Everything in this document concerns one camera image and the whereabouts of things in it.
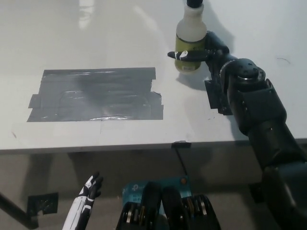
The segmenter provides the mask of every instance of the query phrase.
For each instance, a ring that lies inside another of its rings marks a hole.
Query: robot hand
[[[86,228],[94,200],[101,195],[99,189],[102,181],[103,177],[99,177],[98,172],[87,180],[73,201],[62,230],[84,230]]]
[[[249,59],[232,56],[210,31],[203,50],[170,52],[168,56],[206,62],[239,130],[254,149],[263,171],[262,195],[275,220],[283,230],[307,229],[307,155],[286,125],[286,109],[264,70]]]

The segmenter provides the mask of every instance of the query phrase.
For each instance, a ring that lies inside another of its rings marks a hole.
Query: spray bottle
[[[202,0],[187,0],[184,17],[178,23],[176,29],[175,51],[204,50],[204,38],[207,33],[207,26],[202,21],[203,8]],[[194,73],[201,66],[201,62],[175,60],[175,66],[179,72],[190,74]]]

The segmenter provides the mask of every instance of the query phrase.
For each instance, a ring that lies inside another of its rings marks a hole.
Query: white table
[[[266,71],[288,111],[294,137],[307,141],[305,0],[210,0],[203,19],[234,56]],[[246,140],[233,117],[210,109],[204,90],[182,83],[174,61],[182,0],[0,2],[0,152],[59,152],[170,146],[175,141]],[[163,120],[27,123],[45,69],[155,67],[152,91]],[[205,70],[193,78],[202,85]]]

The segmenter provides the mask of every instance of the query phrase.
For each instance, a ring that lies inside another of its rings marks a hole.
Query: cable
[[[175,152],[176,152],[176,154],[177,154],[177,156],[178,156],[178,159],[179,159],[179,161],[180,161],[180,164],[181,164],[181,166],[182,166],[182,169],[183,169],[184,174],[185,174],[186,176],[188,176],[187,168],[186,168],[186,166],[185,166],[184,163],[183,163],[183,160],[182,160],[182,158],[181,158],[181,156],[180,156],[180,153],[179,153],[178,149],[177,149],[177,148],[174,148],[174,149],[175,149]]]

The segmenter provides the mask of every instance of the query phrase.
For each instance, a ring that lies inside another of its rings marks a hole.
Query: bottle label
[[[185,41],[176,35],[176,48],[175,51],[190,51],[190,50],[204,50],[204,40],[203,38],[197,42]],[[197,70],[201,66],[201,62],[186,62],[175,60],[175,66],[178,70],[183,70],[185,72],[192,72]]]

